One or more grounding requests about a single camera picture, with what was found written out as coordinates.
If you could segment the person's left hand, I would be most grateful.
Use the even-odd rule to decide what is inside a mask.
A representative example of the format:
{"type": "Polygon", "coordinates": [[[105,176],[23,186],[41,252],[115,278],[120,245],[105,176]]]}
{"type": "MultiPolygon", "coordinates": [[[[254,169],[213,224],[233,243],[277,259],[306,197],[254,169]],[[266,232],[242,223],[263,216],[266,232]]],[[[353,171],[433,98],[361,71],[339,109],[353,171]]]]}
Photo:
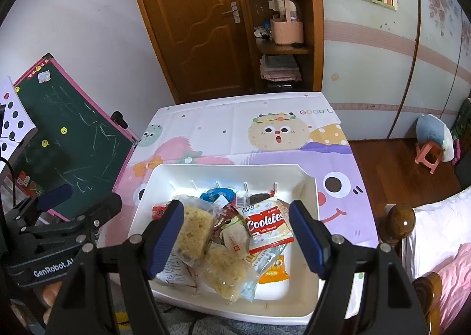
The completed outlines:
{"type": "Polygon", "coordinates": [[[43,306],[46,307],[46,311],[43,314],[43,322],[47,325],[49,321],[49,317],[54,307],[54,303],[57,299],[59,291],[62,287],[62,282],[54,282],[45,286],[42,289],[40,301],[43,306]]]}

